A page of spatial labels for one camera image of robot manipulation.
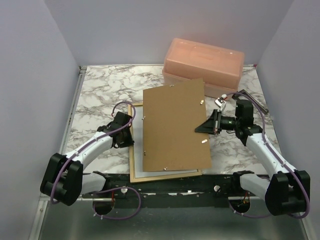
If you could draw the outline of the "brown frame backing board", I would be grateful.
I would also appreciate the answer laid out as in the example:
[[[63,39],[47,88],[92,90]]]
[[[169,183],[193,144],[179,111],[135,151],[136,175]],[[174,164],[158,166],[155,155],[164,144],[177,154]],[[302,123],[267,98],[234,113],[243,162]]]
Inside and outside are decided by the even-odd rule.
[[[145,172],[212,166],[209,135],[195,132],[207,119],[201,79],[145,89],[142,118]]]

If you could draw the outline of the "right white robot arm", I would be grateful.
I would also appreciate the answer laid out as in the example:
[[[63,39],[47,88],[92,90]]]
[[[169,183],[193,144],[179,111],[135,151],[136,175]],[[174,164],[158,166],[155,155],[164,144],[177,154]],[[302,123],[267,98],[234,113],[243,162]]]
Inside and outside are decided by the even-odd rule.
[[[225,99],[218,98],[210,117],[195,128],[196,133],[218,135],[221,131],[233,131],[235,136],[261,162],[268,179],[252,171],[234,172],[229,192],[241,196],[250,192],[264,200],[273,216],[290,215],[304,218],[310,211],[310,181],[305,170],[297,170],[271,145],[265,126],[254,123],[254,103],[250,100],[236,101],[235,116],[223,115]]]

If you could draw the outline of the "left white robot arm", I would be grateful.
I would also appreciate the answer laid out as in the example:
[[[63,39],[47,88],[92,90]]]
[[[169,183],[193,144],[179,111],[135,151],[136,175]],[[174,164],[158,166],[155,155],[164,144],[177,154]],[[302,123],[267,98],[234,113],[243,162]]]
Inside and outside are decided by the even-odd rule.
[[[130,131],[133,117],[117,112],[113,121],[98,127],[96,133],[80,147],[66,153],[53,154],[48,162],[40,192],[56,203],[71,206],[79,196],[95,192],[104,198],[110,194],[111,185],[102,173],[85,173],[84,170],[103,152],[112,148],[134,145]]]

